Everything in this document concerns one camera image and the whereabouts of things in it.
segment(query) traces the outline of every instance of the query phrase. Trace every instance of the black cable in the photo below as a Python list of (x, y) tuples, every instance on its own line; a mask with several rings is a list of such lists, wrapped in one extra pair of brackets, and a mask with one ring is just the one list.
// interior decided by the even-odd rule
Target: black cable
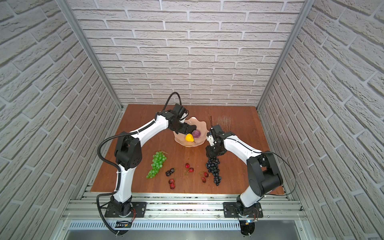
[(293, 174), (293, 176), (294, 176), (294, 178), (295, 178), (295, 186), (293, 187), (293, 190), (290, 192), (290, 193), (287, 193), (287, 194), (266, 194), (266, 195), (273, 195), (273, 196), (288, 196), (288, 195), (290, 195), (290, 194), (292, 194), (294, 191), (295, 191), (295, 189), (296, 189), (296, 186), (297, 186), (297, 179), (296, 179), (296, 175), (295, 175), (295, 172), (293, 171), (293, 169), (292, 169), (292, 167), (282, 158), (282, 157), (280, 157), (277, 153), (275, 153), (275, 152), (262, 152), (262, 151), (260, 151), (260, 152), (256, 152), (256, 151), (253, 151), (252, 149), (249, 149), (246, 145), (244, 145), (244, 144), (242, 144), (241, 142), (239, 142), (239, 141), (237, 141), (236, 139), (233, 139), (233, 138), (229, 138), (229, 137), (227, 137), (227, 139), (231, 139), (231, 140), (233, 140), (233, 141), (236, 141), (236, 142), (238, 142), (238, 143), (240, 143), (241, 145), (243, 145), (246, 149), (248, 149), (249, 151), (252, 151), (252, 152), (255, 152), (255, 153), (272, 153), (272, 154), (275, 154), (276, 156), (278, 156), (279, 158), (281, 158), (281, 160), (283, 160), (283, 162), (291, 169), (291, 172), (292, 172), (292, 174)]
[(171, 93), (171, 94), (169, 95), (169, 97), (168, 97), (168, 99), (167, 99), (167, 101), (166, 101), (166, 104), (165, 104), (164, 107), (163, 107), (163, 111), (166, 109), (166, 107), (167, 107), (167, 105), (168, 105), (168, 102), (169, 102), (169, 100), (170, 100), (170, 98), (172, 97), (173, 94), (176, 94), (176, 95), (179, 97), (180, 105), (182, 105), (182, 104), (181, 104), (180, 94), (179, 94), (178, 92), (173, 92), (173, 93)]

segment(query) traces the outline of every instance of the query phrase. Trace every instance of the wooden table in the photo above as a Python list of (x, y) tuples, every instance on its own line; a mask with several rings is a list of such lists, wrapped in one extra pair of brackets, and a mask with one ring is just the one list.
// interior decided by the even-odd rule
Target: wooden table
[[(196, 117), (199, 121), (205, 121), (210, 127), (209, 117), (212, 116), (213, 125), (219, 124), (227, 132), (232, 131), (241, 140), (252, 147), (269, 150), (263, 128), (255, 107), (243, 106), (185, 106), (189, 110), (189, 117)], [(122, 131), (133, 131), (153, 119), (155, 112), (160, 112), (162, 105), (128, 105), (116, 134)], [(106, 159), (115, 162), (113, 156), (117, 139), (114, 139), (109, 147)], [(174, 134), (166, 129), (152, 137), (142, 147), (143, 159), (137, 166), (132, 183), (132, 192), (145, 193), (196, 193), (196, 194), (241, 194), (249, 186), (247, 166), (233, 153), (227, 152), (219, 157), (220, 176), (219, 186), (214, 184), (214, 177), (210, 175), (207, 182), (201, 180), (200, 171), (206, 171), (205, 164), (208, 158), (205, 155), (204, 142), (197, 147), (184, 147), (174, 140)], [(167, 160), (163, 164), (156, 177), (146, 179), (151, 170), (152, 155), (156, 151), (165, 151)], [(185, 164), (189, 163), (195, 169), (193, 173), (185, 175)], [(176, 168), (175, 172), (167, 177), (165, 172), (170, 168)], [(175, 179), (175, 189), (170, 189), (168, 180)], [(91, 192), (113, 192), (116, 184), (116, 168), (103, 162), (98, 175), (91, 188)], [(280, 186), (273, 191), (275, 194), (284, 194)]]

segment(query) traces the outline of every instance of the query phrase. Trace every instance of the brick wall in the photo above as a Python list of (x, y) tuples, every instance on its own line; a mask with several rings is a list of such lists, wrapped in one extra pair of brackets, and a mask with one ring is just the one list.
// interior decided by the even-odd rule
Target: brick wall
[(302, 0), (70, 0), (124, 105), (255, 105)]
[(318, 238), (384, 238), (383, 3), (316, 0), (259, 108)]
[(55, 1), (0, 2), (0, 239), (49, 239), (117, 108)]

